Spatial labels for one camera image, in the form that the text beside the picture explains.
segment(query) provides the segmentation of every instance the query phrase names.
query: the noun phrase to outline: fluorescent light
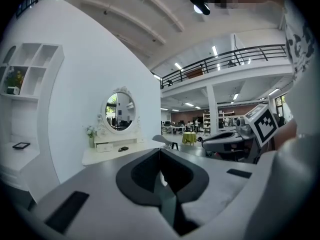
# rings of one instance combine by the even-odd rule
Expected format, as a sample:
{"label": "fluorescent light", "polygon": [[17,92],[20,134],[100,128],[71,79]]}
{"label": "fluorescent light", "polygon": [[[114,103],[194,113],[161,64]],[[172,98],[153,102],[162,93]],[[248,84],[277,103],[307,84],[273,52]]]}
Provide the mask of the fluorescent light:
{"label": "fluorescent light", "polygon": [[275,92],[279,91],[279,88],[275,89],[274,91],[270,92],[268,95],[274,94]]}
{"label": "fluorescent light", "polygon": [[175,63],[174,64],[178,69],[182,70],[182,67],[178,64],[178,63]]}
{"label": "fluorescent light", "polygon": [[202,11],[196,5],[193,6],[193,9],[197,14],[202,14]]}
{"label": "fluorescent light", "polygon": [[160,76],[157,76],[156,74],[154,74],[153,76],[158,80],[162,80],[162,78]]}
{"label": "fluorescent light", "polygon": [[212,50],[213,50],[213,54],[216,56],[216,58],[218,58],[218,53],[217,53],[216,47],[212,46]]}

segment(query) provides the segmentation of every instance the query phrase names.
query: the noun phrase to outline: metal railing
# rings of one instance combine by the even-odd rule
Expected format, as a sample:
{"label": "metal railing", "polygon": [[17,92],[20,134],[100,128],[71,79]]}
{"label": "metal railing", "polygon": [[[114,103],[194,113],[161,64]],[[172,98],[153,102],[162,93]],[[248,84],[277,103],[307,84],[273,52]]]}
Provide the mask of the metal railing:
{"label": "metal railing", "polygon": [[232,68],[256,61],[287,58],[285,44],[271,44],[232,50],[211,56],[176,70],[160,80],[160,88],[192,79],[214,71]]}

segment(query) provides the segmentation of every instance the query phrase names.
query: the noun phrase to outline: floor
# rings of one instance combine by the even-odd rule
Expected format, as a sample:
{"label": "floor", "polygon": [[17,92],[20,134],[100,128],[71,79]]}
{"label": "floor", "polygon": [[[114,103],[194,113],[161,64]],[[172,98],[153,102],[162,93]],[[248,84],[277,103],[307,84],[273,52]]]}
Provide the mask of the floor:
{"label": "floor", "polygon": [[[188,153],[188,154],[191,154],[191,155],[195,155],[195,156],[198,156],[198,157],[206,157],[206,151],[205,151],[205,149],[203,149],[203,147],[201,145],[201,142],[197,141],[196,143],[191,144],[191,145],[190,145],[190,143],[183,144],[182,143],[183,135],[179,134],[178,132],[176,134],[163,133],[162,135],[168,141],[178,143],[179,151],[185,152],[185,153]],[[206,138],[208,138],[210,136],[209,136],[208,133],[206,133],[206,135],[204,136],[203,132],[198,132],[196,134],[196,138],[198,139],[198,137],[206,139]],[[207,158],[214,159],[214,156],[207,156]]]}

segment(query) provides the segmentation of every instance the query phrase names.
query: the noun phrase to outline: potted flower on shelf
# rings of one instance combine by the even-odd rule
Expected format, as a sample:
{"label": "potted flower on shelf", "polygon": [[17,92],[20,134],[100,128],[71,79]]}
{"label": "potted flower on shelf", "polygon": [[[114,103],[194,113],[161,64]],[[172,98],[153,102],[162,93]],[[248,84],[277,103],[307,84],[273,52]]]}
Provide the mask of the potted flower on shelf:
{"label": "potted flower on shelf", "polygon": [[10,67],[8,75],[5,79],[6,81],[6,93],[19,95],[22,83],[24,82],[25,76],[21,74],[21,71],[15,71],[13,66]]}
{"label": "potted flower on shelf", "polygon": [[95,147],[95,135],[97,131],[93,126],[88,126],[86,128],[86,134],[89,136],[89,146],[90,148]]}

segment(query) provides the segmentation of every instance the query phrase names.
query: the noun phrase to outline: small picture frame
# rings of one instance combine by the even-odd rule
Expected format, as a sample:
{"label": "small picture frame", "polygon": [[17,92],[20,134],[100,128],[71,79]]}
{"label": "small picture frame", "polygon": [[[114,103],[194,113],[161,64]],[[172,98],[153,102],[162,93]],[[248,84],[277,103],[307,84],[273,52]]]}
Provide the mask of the small picture frame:
{"label": "small picture frame", "polygon": [[25,149],[26,147],[28,147],[30,145],[30,143],[27,143],[27,142],[19,142],[18,144],[12,146],[14,149],[16,150],[23,150]]}

